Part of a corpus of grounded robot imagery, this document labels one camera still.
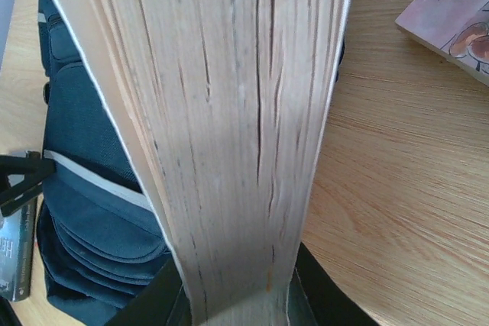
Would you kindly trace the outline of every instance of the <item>wooden table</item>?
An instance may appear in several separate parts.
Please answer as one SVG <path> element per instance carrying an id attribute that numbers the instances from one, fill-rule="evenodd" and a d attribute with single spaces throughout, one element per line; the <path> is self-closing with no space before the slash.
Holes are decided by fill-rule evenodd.
<path id="1" fill-rule="evenodd" d="M 385 325 L 489 324 L 489 88 L 394 26 L 412 0 L 353 0 L 304 241 Z M 40 148 L 37 0 L 17 0 L 0 75 L 0 151 Z M 78 324 L 45 300 L 25 325 Z"/>

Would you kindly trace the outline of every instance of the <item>black bag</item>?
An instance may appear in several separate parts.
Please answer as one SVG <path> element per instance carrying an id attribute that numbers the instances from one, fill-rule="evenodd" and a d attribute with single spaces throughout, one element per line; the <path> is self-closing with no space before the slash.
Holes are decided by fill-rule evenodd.
<path id="1" fill-rule="evenodd" d="M 9 214 L 42 192 L 37 241 L 47 300 L 87 325 L 191 324 L 170 251 L 66 25 L 39 0 L 42 63 L 50 81 L 42 160 L 0 206 Z M 301 244 L 290 285 L 294 325 L 376 324 Z"/>

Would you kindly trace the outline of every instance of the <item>book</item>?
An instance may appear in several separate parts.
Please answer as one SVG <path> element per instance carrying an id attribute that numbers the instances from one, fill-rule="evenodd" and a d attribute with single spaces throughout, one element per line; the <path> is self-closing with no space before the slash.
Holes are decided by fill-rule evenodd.
<path id="1" fill-rule="evenodd" d="M 16 152 L 13 156 L 25 156 Z M 22 181 L 22 175 L 10 175 L 10 186 Z M 0 214 L 0 296 L 17 302 L 31 293 L 32 248 L 37 199 L 30 200 L 14 214 Z"/>
<path id="2" fill-rule="evenodd" d="M 396 24 L 414 40 L 489 85 L 488 0 L 414 0 Z"/>
<path id="3" fill-rule="evenodd" d="M 287 324 L 350 0 L 54 1 L 193 323 Z"/>

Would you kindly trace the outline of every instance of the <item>book cover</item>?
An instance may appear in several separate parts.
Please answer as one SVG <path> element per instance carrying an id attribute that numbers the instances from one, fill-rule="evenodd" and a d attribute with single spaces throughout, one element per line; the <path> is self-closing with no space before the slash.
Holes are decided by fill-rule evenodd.
<path id="1" fill-rule="evenodd" d="M 8 177 L 11 186 L 23 179 L 22 175 Z M 0 215 L 0 296 L 12 302 L 26 299 L 31 292 L 35 219 L 36 199 L 9 217 Z"/>
<path id="2" fill-rule="evenodd" d="M 421 44 L 488 83 L 488 0 L 414 0 L 396 24 Z"/>

